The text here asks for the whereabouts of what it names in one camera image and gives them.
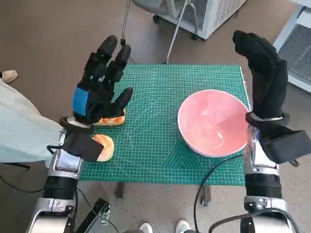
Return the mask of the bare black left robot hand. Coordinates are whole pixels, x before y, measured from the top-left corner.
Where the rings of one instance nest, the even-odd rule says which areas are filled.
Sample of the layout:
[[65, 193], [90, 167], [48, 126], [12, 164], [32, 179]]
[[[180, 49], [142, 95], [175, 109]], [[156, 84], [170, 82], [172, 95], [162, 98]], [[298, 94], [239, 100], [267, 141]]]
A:
[[113, 100], [115, 84], [121, 80], [131, 53], [130, 45], [126, 44], [112, 60], [117, 43], [117, 37], [111, 35], [90, 54], [82, 79], [74, 90], [73, 116], [83, 124], [124, 116], [124, 109], [132, 97], [133, 88], [128, 87]]

